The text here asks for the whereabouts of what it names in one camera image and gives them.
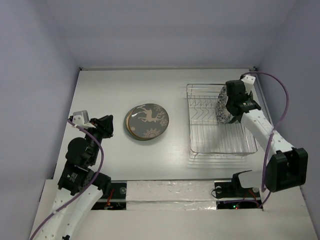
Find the beige bird painted plate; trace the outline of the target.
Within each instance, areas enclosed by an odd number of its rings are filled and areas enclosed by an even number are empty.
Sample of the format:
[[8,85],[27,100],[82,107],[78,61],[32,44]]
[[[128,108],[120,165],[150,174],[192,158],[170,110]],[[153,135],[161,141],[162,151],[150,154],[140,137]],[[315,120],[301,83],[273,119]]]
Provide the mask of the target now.
[[129,111],[128,111],[128,113],[126,114],[126,124],[127,124],[127,127],[128,127],[128,129],[130,130],[130,127],[129,127],[129,118],[130,118],[130,115],[131,115],[131,113],[133,112],[133,110],[135,110],[136,109],[136,107],[133,107],[132,109],[130,109]]

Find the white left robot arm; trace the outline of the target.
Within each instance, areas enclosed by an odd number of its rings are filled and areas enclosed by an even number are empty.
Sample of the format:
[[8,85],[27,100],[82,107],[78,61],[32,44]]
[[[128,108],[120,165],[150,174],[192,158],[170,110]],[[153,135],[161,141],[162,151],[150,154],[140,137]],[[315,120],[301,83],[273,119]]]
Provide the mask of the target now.
[[68,118],[67,122],[85,136],[69,142],[50,214],[30,239],[74,240],[95,203],[110,194],[111,178],[101,173],[105,156],[102,141],[113,137],[113,118],[89,118],[85,110]]

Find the dark reindeer gold-rim plate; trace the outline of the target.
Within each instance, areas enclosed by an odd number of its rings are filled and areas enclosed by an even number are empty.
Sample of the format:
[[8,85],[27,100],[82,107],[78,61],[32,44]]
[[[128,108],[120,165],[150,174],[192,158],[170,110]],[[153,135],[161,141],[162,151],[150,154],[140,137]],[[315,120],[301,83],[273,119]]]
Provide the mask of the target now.
[[155,103],[146,103],[135,106],[128,125],[131,132],[143,141],[153,140],[162,135],[169,125],[169,114]]

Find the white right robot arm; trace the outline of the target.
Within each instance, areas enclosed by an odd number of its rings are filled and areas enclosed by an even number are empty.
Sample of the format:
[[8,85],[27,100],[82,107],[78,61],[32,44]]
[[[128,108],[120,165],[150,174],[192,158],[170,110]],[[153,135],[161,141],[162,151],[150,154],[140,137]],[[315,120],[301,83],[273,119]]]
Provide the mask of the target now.
[[275,193],[302,186],[307,178],[308,153],[286,141],[267,120],[251,96],[255,78],[246,75],[225,83],[226,110],[247,128],[264,150],[261,187]]

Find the blue floral white plate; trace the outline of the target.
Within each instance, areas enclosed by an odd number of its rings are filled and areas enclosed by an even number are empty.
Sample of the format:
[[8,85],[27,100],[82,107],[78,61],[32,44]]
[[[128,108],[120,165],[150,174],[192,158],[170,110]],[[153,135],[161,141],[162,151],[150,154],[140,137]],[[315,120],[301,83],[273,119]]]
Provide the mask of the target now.
[[216,119],[222,124],[229,124],[234,118],[234,116],[227,110],[227,102],[227,86],[224,85],[221,88],[216,101]]

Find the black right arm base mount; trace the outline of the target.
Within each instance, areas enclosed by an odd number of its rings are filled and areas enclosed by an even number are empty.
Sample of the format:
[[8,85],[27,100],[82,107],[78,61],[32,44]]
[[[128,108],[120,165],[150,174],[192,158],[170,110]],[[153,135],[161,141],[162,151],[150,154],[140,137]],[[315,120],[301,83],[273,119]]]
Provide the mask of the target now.
[[240,183],[239,175],[249,172],[249,170],[234,173],[232,178],[227,180],[214,181],[214,187],[211,190],[211,195],[216,199],[229,199],[246,197],[260,198],[259,190],[254,191],[254,188],[244,188]]

